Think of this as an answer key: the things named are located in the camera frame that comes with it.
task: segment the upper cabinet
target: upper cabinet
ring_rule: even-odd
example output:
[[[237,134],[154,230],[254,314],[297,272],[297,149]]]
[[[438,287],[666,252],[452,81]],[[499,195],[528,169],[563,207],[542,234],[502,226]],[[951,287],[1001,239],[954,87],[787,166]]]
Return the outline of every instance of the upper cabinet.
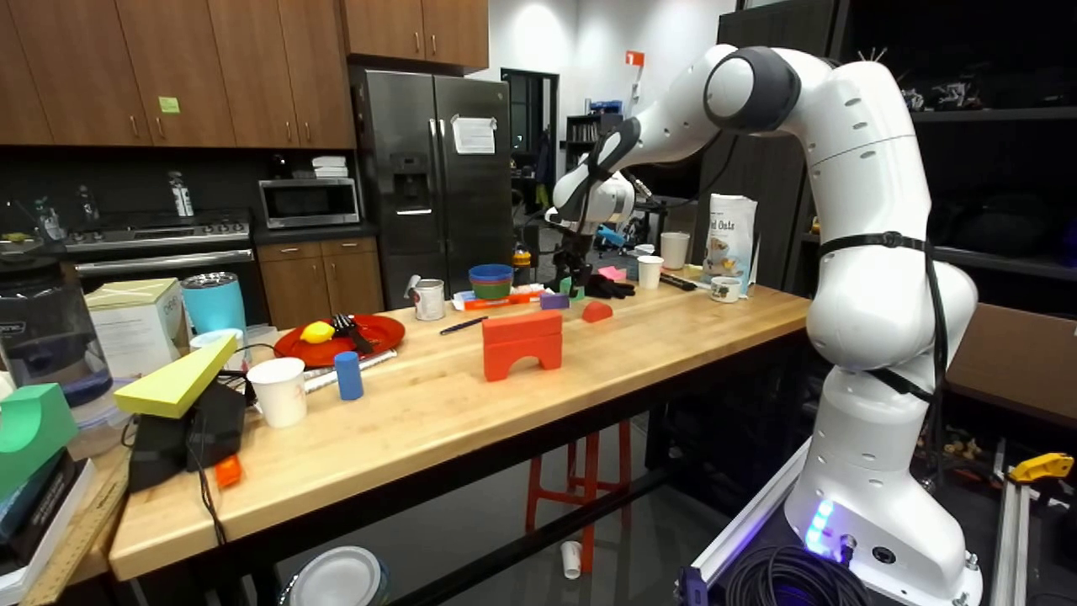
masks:
[[[354,145],[340,0],[0,0],[0,56],[0,145]]]
[[[43,106],[24,56],[9,4],[0,4],[0,141],[39,145],[49,136]]]
[[[423,0],[427,56],[482,70],[489,63],[489,4],[484,0]]]
[[[489,0],[345,0],[347,49],[363,56],[489,63]]]
[[[337,0],[209,0],[239,145],[352,149]]]
[[[237,145],[297,145],[281,13],[265,0],[209,0]]]
[[[150,123],[113,0],[9,0],[52,145],[144,145]]]
[[[234,106],[205,0],[118,0],[154,145],[226,145]]]
[[[278,0],[300,145],[354,149],[340,0]]]
[[[423,0],[345,0],[347,49],[427,60]]]

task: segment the plastic bag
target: plastic bag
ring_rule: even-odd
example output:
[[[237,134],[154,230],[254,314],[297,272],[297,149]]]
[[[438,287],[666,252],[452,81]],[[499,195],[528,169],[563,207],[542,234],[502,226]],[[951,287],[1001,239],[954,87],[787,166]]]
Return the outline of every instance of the plastic bag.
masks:
[[[748,195],[711,195],[704,281],[723,300],[744,300],[754,281],[754,207]]]

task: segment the stainless steel refrigerator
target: stainless steel refrigerator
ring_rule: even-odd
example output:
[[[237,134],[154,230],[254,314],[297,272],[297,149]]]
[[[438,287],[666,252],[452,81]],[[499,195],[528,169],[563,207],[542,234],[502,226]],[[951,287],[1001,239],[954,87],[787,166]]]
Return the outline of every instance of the stainless steel refrigerator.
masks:
[[[467,287],[467,265],[513,262],[509,87],[419,70],[356,70],[360,172],[382,233],[390,306],[412,276]]]

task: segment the white wall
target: white wall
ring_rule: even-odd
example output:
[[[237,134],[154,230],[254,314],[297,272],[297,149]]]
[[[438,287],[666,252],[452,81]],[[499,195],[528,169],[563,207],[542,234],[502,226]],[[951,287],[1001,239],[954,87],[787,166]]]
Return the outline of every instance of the white wall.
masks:
[[[565,114],[587,114],[591,96],[620,96],[627,109],[655,101],[670,76],[716,38],[716,17],[736,0],[491,0],[491,66],[560,72],[560,141]]]

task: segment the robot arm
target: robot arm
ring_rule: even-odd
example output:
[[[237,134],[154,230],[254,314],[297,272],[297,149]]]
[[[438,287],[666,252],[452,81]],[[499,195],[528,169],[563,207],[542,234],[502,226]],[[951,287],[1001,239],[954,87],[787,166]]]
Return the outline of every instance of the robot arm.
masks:
[[[910,473],[978,287],[929,255],[920,141],[881,63],[711,46],[560,177],[550,223],[623,226],[636,199],[620,169],[693,154],[716,126],[794,134],[822,230],[807,337],[831,374],[786,518],[811,551],[848,557],[855,546],[848,570],[899,601],[979,601],[961,524]]]

